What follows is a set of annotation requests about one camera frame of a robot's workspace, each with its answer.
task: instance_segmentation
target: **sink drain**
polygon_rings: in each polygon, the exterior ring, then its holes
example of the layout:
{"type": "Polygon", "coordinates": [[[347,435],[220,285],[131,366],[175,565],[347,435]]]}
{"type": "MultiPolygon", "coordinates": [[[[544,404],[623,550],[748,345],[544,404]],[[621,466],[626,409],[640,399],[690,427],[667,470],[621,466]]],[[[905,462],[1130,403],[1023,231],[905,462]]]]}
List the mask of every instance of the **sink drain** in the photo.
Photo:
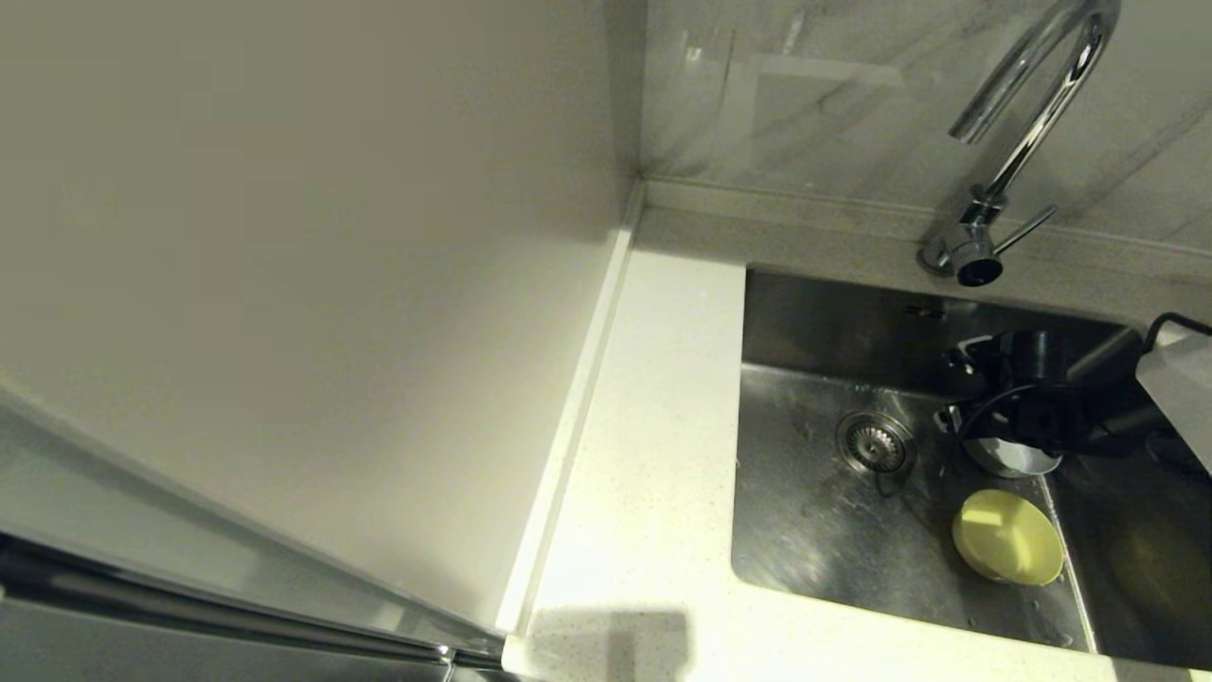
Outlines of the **sink drain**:
{"type": "Polygon", "coordinates": [[[858,471],[892,474],[913,457],[913,439],[886,414],[854,413],[837,425],[837,449],[858,471]]]}

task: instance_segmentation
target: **stainless steel sink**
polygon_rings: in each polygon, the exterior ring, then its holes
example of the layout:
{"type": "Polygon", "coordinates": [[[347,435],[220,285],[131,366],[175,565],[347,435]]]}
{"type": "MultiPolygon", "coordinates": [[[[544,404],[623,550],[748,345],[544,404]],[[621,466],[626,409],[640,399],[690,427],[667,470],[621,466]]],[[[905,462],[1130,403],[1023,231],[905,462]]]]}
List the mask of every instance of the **stainless steel sink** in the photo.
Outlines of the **stainless steel sink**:
{"type": "Polygon", "coordinates": [[[1063,331],[1080,354],[1121,327],[750,270],[733,569],[755,585],[927,623],[1212,669],[1206,480],[1144,453],[1070,453],[1046,477],[1002,480],[936,426],[941,407],[979,390],[943,351],[1014,328],[1063,331]],[[870,448],[891,471],[865,471],[870,448]],[[1067,549],[1057,581],[1001,585],[964,563],[951,520],[984,488],[1052,518],[1067,549]]]}

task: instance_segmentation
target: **chrome faucet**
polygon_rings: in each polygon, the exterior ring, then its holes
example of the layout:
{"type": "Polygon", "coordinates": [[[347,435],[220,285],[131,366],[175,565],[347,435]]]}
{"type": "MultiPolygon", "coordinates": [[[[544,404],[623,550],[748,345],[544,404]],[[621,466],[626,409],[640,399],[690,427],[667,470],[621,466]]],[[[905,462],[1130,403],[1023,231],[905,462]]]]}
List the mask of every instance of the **chrome faucet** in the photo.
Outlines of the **chrome faucet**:
{"type": "Polygon", "coordinates": [[[997,176],[988,185],[973,185],[972,202],[964,211],[960,222],[939,230],[917,252],[917,259],[926,269],[936,274],[955,275],[964,286],[989,283],[1001,274],[1000,253],[1057,212],[1054,205],[1048,206],[996,246],[989,235],[989,227],[1006,207],[1006,190],[1090,78],[1107,48],[1119,16],[1120,0],[1059,0],[1027,29],[989,75],[951,126],[951,137],[965,144],[979,142],[1057,44],[1074,30],[1081,29],[1073,55],[1057,78],[1052,93],[1027,126],[997,176]]]}

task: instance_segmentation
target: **yellow container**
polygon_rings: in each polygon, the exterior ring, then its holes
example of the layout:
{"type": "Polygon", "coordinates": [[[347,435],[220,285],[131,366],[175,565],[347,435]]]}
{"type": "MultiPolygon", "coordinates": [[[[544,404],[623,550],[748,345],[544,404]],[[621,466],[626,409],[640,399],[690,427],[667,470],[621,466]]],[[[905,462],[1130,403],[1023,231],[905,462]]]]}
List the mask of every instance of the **yellow container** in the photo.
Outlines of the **yellow container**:
{"type": "Polygon", "coordinates": [[[1064,546],[1048,517],[1005,491],[968,497],[951,538],[973,571],[997,583],[1047,585],[1064,568],[1064,546]]]}

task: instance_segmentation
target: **backsplash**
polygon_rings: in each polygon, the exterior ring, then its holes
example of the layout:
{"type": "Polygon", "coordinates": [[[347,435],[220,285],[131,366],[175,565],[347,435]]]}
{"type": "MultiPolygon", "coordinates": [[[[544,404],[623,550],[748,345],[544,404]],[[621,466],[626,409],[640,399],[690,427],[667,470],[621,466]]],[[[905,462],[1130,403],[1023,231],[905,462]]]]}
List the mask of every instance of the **backsplash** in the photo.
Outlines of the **backsplash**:
{"type": "MultiPolygon", "coordinates": [[[[1051,0],[651,0],[646,174],[959,216],[1069,44],[985,139],[947,134],[1051,0]]],[[[1090,82],[1011,188],[1010,218],[1212,254],[1206,0],[1126,0],[1090,82]]]]}

